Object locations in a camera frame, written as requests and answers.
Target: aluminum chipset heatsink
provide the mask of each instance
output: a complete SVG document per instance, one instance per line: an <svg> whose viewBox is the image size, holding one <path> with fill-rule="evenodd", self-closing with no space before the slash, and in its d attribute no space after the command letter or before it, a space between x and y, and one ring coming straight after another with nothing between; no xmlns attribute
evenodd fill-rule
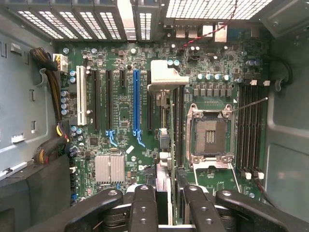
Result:
<svg viewBox="0 0 309 232"><path fill-rule="evenodd" d="M95 157L97 183L123 183L125 181L125 156L104 155Z"/></svg>

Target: motherboard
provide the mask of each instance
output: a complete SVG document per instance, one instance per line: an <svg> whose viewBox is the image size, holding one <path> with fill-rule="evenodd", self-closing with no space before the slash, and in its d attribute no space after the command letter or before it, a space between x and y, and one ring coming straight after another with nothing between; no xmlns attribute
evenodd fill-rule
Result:
<svg viewBox="0 0 309 232"><path fill-rule="evenodd" d="M226 44L60 44L72 199L125 193L161 165L211 194L237 189L235 171L240 191L260 200L251 179L263 174L267 102L238 109L267 96L268 45L232 29Z"/></svg>

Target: white pci slot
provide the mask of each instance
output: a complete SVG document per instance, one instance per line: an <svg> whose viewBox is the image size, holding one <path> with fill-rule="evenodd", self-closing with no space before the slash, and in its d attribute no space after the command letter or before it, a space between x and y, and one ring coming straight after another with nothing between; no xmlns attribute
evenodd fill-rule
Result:
<svg viewBox="0 0 309 232"><path fill-rule="evenodd" d="M84 66L76 66L77 81L77 124L86 125L87 102L86 102L86 68Z"/></svg>

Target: pcie slot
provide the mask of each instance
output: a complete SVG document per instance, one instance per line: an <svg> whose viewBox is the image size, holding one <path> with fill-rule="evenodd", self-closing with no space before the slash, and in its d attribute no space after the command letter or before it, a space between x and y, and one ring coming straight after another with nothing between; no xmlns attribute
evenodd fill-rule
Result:
<svg viewBox="0 0 309 232"><path fill-rule="evenodd" d="M109 137L110 142L114 146L118 146L114 141L115 130L113 127L113 91L112 91L112 71L106 71L105 87L106 87L106 130L105 135Z"/></svg>
<svg viewBox="0 0 309 232"><path fill-rule="evenodd" d="M76 66L76 84L77 84L77 124L86 125L87 117L87 101L86 101L86 68L84 66Z"/></svg>
<svg viewBox="0 0 309 232"><path fill-rule="evenodd" d="M151 84L151 71L147 71L147 85ZM153 98L152 95L147 93L147 130L153 130Z"/></svg>
<svg viewBox="0 0 309 232"><path fill-rule="evenodd" d="M119 72L119 77L120 77L120 87L121 88L126 88L126 71L125 70L120 70Z"/></svg>
<svg viewBox="0 0 309 232"><path fill-rule="evenodd" d="M93 125L94 130L100 130L100 76L98 70L92 71L92 79L93 79Z"/></svg>
<svg viewBox="0 0 309 232"><path fill-rule="evenodd" d="M140 130L140 71L133 71L133 136L137 137L138 143L145 147L141 141Z"/></svg>

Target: black cable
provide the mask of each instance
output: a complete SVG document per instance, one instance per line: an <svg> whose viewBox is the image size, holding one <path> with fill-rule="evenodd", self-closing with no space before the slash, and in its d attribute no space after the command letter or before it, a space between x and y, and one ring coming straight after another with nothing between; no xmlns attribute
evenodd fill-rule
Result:
<svg viewBox="0 0 309 232"><path fill-rule="evenodd" d="M262 186L262 183L259 179L254 180L255 184L257 185L258 189L260 190L262 197L267 201L271 206L273 206L276 209L279 209L278 205L273 202L273 200L270 198L270 196L267 194L265 188Z"/></svg>
<svg viewBox="0 0 309 232"><path fill-rule="evenodd" d="M279 63L281 63L285 66L285 68L288 71L288 79L284 80L283 83L285 83L286 85L290 85L293 82L293 70L292 70L290 64L287 61L285 61L285 60L283 60L279 57L271 57L270 59L271 59L271 61L279 62Z"/></svg>

